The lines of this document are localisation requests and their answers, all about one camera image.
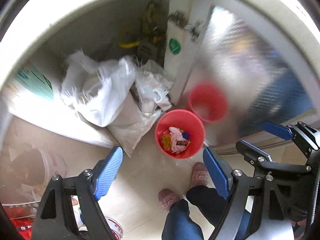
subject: pink slipper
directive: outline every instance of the pink slipper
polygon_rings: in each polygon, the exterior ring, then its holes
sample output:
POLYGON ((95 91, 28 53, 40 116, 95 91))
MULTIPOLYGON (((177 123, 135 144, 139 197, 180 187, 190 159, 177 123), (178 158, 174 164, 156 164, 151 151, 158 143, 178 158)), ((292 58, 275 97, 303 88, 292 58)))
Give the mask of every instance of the pink slipper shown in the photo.
POLYGON ((208 177, 209 177, 209 173, 204 163, 196 163, 192 169, 190 188, 193 188, 199 185, 207 186, 208 177))
POLYGON ((158 199, 161 205, 167 211, 170 211, 171 206, 180 200, 179 197, 172 190, 168 188, 165 188, 159 192, 158 199))

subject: blue jeans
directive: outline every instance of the blue jeans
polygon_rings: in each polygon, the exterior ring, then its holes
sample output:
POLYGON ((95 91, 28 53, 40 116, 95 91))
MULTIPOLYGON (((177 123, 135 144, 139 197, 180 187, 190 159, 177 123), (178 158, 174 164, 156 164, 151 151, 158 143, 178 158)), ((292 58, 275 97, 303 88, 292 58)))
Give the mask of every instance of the blue jeans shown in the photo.
MULTIPOLYGON (((198 207, 214 227, 217 226, 227 201, 220 197, 215 188, 196 186, 186 194, 191 204, 198 207)), ((172 205, 164 224, 162 240, 204 240, 200 226, 189 217, 188 202, 184 199, 172 205)), ((245 211, 236 239, 243 238, 249 223, 250 213, 245 211)))

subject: metal bolt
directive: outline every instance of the metal bolt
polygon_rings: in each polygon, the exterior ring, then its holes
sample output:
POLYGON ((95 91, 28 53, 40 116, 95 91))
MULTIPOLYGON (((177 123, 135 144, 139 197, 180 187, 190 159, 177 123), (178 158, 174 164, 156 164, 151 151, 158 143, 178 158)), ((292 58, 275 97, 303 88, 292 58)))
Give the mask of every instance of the metal bolt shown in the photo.
POLYGON ((51 179, 52 179, 53 181, 57 181, 57 180, 59 179, 59 174, 53 175, 53 176, 51 177, 51 179))
POLYGON ((267 175, 267 176, 266 176, 266 179, 267 179, 268 181, 273 181, 272 175, 267 175))
POLYGON ((241 170, 234 170, 233 173, 234 173, 234 175, 236 175, 238 177, 242 175, 242 171, 241 170))
POLYGON ((87 169, 87 170, 83 171, 83 175, 84 176, 90 176, 91 174, 92 174, 92 170, 90 170, 90 169, 87 169))

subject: red bucket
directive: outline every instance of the red bucket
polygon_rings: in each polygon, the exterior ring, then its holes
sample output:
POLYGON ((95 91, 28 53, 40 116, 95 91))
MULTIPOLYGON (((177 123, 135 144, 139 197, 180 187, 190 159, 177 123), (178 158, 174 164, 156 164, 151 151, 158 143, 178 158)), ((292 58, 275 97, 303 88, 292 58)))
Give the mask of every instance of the red bucket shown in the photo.
POLYGON ((215 85, 200 83, 189 93, 187 110, 195 113, 204 124, 208 124, 222 119, 227 114, 227 99, 215 85))
POLYGON ((204 126, 194 113, 177 109, 166 113, 156 126, 156 142, 160 150, 174 159, 187 159, 195 155, 202 148, 204 141, 204 126), (162 135, 169 127, 177 127, 189 134, 190 145, 179 154, 166 152, 161 146, 162 135))

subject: round green label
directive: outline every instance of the round green label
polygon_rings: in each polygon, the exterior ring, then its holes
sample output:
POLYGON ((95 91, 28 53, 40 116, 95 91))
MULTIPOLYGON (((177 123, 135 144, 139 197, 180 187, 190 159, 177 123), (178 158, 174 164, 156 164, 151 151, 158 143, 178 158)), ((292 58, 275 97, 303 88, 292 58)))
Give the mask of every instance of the round green label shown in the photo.
POLYGON ((169 49, 173 55, 177 55, 181 50, 180 43, 176 39, 170 39, 169 49))

